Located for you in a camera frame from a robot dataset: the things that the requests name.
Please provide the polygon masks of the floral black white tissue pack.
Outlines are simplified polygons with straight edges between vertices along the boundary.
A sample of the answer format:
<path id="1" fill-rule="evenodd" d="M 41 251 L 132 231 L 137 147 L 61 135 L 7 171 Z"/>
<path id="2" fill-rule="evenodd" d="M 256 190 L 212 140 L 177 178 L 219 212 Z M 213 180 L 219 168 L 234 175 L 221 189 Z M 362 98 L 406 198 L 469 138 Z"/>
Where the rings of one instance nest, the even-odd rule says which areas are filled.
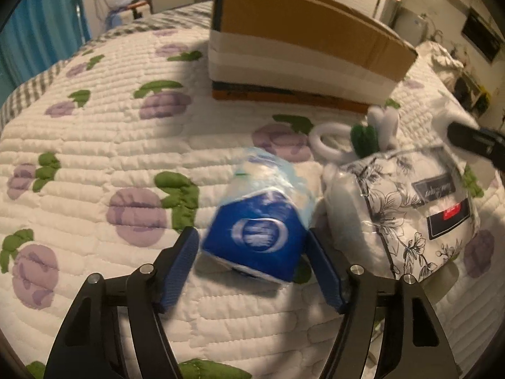
<path id="1" fill-rule="evenodd" d="M 323 182 L 335 249 L 374 275 L 423 281 L 477 234 L 472 196 L 441 146 L 329 163 Z"/>

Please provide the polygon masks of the blue tissue pack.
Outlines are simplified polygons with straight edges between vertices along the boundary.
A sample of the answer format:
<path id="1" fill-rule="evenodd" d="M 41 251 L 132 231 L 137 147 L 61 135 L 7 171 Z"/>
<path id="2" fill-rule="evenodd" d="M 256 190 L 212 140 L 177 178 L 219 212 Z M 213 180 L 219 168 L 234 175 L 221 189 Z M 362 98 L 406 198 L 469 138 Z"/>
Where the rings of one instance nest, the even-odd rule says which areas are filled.
<path id="1" fill-rule="evenodd" d="M 292 163 L 249 148 L 226 188 L 202 251 L 243 274 L 290 283 L 314 207 L 309 183 Z"/>

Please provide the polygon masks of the white clothes pile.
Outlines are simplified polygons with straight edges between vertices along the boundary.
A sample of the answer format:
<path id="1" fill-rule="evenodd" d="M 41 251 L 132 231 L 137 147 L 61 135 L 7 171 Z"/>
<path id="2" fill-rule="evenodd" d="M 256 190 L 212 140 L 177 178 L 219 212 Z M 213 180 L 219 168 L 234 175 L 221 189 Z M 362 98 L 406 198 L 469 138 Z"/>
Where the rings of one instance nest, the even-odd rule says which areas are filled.
<path id="1" fill-rule="evenodd" d="M 437 42 L 424 41 L 416 47 L 416 51 L 428 63 L 444 86 L 453 92 L 456 82 L 462 75 L 463 63 L 452 58 L 449 52 Z"/>

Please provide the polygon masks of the white washing machine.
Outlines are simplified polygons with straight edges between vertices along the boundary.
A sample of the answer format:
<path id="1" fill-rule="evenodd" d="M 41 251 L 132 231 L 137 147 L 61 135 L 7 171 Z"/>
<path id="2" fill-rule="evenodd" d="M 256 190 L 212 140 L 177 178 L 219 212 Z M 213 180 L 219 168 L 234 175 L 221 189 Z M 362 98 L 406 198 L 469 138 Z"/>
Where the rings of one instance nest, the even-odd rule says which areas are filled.
<path id="1" fill-rule="evenodd" d="M 401 38 L 416 47 L 426 38 L 428 22 L 421 15 L 401 7 L 396 15 L 393 29 Z"/>

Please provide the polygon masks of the white floral quilt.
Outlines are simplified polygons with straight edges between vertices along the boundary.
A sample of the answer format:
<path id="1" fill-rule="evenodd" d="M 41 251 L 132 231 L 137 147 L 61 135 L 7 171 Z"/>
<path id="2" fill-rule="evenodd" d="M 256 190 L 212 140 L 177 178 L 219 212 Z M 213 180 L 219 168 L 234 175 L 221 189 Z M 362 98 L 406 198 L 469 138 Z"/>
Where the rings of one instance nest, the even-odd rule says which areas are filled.
<path id="1" fill-rule="evenodd" d="M 203 28 L 134 33 L 75 57 L 1 135 L 1 332 L 43 376 L 72 300 L 94 272 L 124 275 L 205 231 L 245 149 L 272 146 L 314 183 L 314 123 L 354 116 L 219 102 Z M 314 280 L 273 286 L 203 259 L 163 317 L 181 361 L 255 378 L 314 378 L 340 317 Z"/>

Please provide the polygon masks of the open cardboard box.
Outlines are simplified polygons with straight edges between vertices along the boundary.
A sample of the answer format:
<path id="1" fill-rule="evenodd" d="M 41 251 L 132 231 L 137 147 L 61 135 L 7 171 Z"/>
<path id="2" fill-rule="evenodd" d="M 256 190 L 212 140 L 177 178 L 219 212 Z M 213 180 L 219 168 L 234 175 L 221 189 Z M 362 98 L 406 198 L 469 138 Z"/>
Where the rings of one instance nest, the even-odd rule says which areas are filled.
<path id="1" fill-rule="evenodd" d="M 214 99 L 364 114 L 386 102 L 417 57 L 390 28 L 334 0 L 213 0 Z"/>

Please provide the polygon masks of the teal curtain left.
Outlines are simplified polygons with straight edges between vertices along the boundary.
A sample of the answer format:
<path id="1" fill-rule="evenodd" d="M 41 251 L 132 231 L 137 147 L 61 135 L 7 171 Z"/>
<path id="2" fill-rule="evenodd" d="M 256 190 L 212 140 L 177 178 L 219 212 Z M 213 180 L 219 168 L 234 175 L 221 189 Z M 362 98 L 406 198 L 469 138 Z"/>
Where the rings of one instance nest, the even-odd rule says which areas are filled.
<path id="1" fill-rule="evenodd" d="M 21 0 L 1 31 L 1 100 L 90 39 L 83 0 Z"/>

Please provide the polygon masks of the grey checked bed cover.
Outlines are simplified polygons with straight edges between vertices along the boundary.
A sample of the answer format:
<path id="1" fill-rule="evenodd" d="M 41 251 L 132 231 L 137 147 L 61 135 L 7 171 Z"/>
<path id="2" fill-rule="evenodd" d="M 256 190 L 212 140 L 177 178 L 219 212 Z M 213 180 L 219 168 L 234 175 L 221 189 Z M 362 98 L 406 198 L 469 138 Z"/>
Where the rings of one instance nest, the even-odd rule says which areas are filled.
<path id="1" fill-rule="evenodd" d="M 189 29 L 194 27 L 208 29 L 211 25 L 212 5 L 212 1 L 207 1 L 166 10 L 147 18 L 134 20 L 127 25 L 115 27 L 95 39 L 91 39 L 82 45 L 69 59 L 56 62 L 48 69 L 23 82 L 13 90 L 1 106 L 1 129 L 4 129 L 10 121 L 17 118 L 20 113 L 38 100 L 75 57 L 82 57 L 86 52 L 97 49 L 110 40 L 134 33 L 161 33 L 169 29 Z"/>

